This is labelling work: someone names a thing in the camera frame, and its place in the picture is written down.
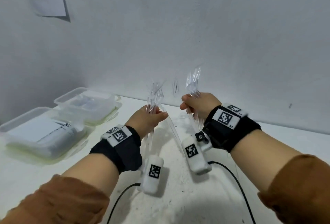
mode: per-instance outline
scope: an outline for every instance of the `qr code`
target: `qr code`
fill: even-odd
[[[119,129],[119,127],[113,127],[112,129],[110,129],[107,133],[108,134],[112,134],[114,131],[116,131],[117,129]]]
[[[198,154],[195,144],[191,144],[190,146],[186,147],[185,149],[186,149],[188,158],[191,158],[191,157],[195,156],[196,154]]]
[[[228,108],[231,109],[231,110],[233,110],[233,111],[236,112],[236,113],[238,113],[239,111],[241,111],[240,108],[235,107],[234,105],[230,105],[230,106],[228,106]]]
[[[124,133],[124,131],[118,130],[116,133],[112,135],[118,142],[121,142],[122,140],[127,138],[127,135]]]
[[[159,167],[159,166],[151,164],[150,171],[149,171],[149,176],[158,179],[159,174],[160,174],[160,168],[161,167]]]
[[[233,116],[231,114],[228,114],[228,113],[225,113],[225,112],[222,112],[219,119],[218,119],[218,122],[221,122],[225,125],[228,125],[228,123],[230,122],[231,118]]]

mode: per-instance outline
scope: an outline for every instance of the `gray wall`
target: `gray wall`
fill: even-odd
[[[146,97],[203,62],[200,90],[329,133],[330,0],[66,0],[71,23],[0,0],[0,120],[79,86]]]

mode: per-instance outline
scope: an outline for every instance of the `person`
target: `person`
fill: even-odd
[[[211,93],[201,93],[200,98],[184,95],[182,100],[180,109],[190,107],[206,120],[221,106]],[[140,142],[167,117],[168,114],[159,109],[155,115],[149,115],[143,107],[132,115],[126,126]],[[232,146],[230,154],[234,161],[258,188],[262,203],[272,209],[280,221],[330,223],[330,166],[327,163],[313,155],[301,154],[258,127]],[[62,175],[53,176],[10,210],[1,224],[101,222],[119,174],[126,170],[111,148],[108,142],[100,141],[89,155]]]

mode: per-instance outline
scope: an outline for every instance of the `brown sleeve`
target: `brown sleeve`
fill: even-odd
[[[259,198],[286,224],[330,223],[330,166],[313,155],[299,155],[276,175]]]
[[[10,210],[1,224],[94,224],[102,220],[109,198],[78,179],[59,175]]]

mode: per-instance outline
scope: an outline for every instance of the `black wire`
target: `black wire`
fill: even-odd
[[[110,215],[109,215],[109,219],[108,219],[108,221],[107,221],[107,224],[109,224],[110,219],[111,219],[111,216],[112,216],[113,211],[114,211],[114,208],[116,207],[118,201],[119,201],[120,198],[123,196],[123,194],[124,194],[127,190],[129,190],[131,187],[134,187],[134,186],[140,186],[140,185],[141,185],[141,183],[134,183],[134,184],[128,186],[124,191],[122,191],[122,193],[119,195],[118,199],[117,199],[116,202],[114,203],[114,206],[112,207],[112,210],[111,210],[111,213],[110,213]]]
[[[234,179],[236,180],[236,182],[237,182],[237,184],[238,184],[238,186],[239,186],[239,188],[240,188],[240,190],[241,190],[241,192],[242,192],[242,194],[243,194],[243,197],[244,197],[244,199],[245,199],[245,202],[246,202],[247,208],[248,208],[248,210],[249,210],[249,213],[250,213],[250,216],[251,216],[252,222],[253,222],[253,224],[256,224],[256,223],[255,223],[255,220],[254,220],[254,217],[253,217],[253,214],[252,214],[252,211],[251,211],[251,208],[250,208],[250,205],[249,205],[249,203],[248,203],[248,199],[246,198],[245,193],[244,193],[244,191],[243,191],[243,189],[242,189],[242,187],[241,187],[241,184],[240,184],[239,181],[237,180],[236,176],[234,176],[233,172],[231,172],[231,171],[229,170],[229,168],[227,168],[224,164],[221,164],[220,162],[210,161],[210,162],[208,162],[208,164],[218,164],[218,165],[224,167],[228,172],[230,172],[230,174],[231,174],[231,175],[234,177]]]

